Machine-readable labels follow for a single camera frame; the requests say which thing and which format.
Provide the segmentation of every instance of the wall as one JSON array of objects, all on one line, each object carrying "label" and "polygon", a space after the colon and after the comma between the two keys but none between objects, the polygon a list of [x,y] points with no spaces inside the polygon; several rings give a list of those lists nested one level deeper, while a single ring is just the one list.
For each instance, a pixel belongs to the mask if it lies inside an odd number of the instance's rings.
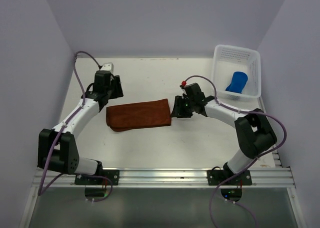
[{"label": "wall", "polygon": [[320,0],[285,0],[258,51],[262,97],[269,113],[286,125],[280,149],[291,166],[299,200],[310,228],[319,227],[319,58]]},{"label": "wall", "polygon": [[19,225],[38,135],[58,121],[73,54],[46,0],[0,0],[0,224]]},{"label": "wall", "polygon": [[284,0],[48,0],[73,51],[212,57],[218,44],[257,49]]}]

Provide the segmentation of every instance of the white plastic bin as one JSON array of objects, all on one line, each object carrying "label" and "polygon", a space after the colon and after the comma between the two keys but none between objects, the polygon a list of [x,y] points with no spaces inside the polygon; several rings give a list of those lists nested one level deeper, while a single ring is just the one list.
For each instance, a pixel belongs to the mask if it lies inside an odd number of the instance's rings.
[{"label": "white plastic bin", "polygon": [[[228,92],[234,72],[244,72],[248,81],[242,93]],[[249,100],[261,96],[260,54],[251,49],[218,45],[213,56],[211,81],[217,88],[218,97]]]}]

